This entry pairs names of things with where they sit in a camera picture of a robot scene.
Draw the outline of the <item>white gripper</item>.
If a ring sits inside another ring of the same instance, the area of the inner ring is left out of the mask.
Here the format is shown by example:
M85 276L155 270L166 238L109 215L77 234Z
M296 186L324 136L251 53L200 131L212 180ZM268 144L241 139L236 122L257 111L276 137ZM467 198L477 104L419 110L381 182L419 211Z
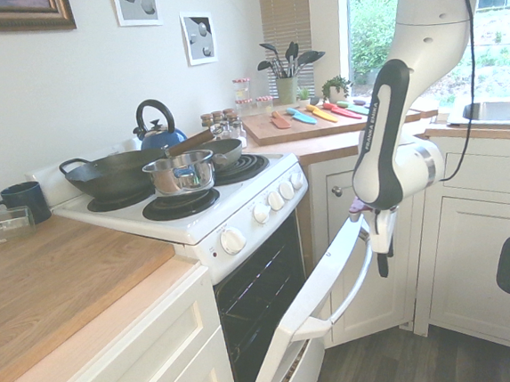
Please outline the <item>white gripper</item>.
M370 237L370 246L377 253L379 275L387 278L389 274L388 260L394 253L394 227L396 208L388 210L369 210L366 213Z

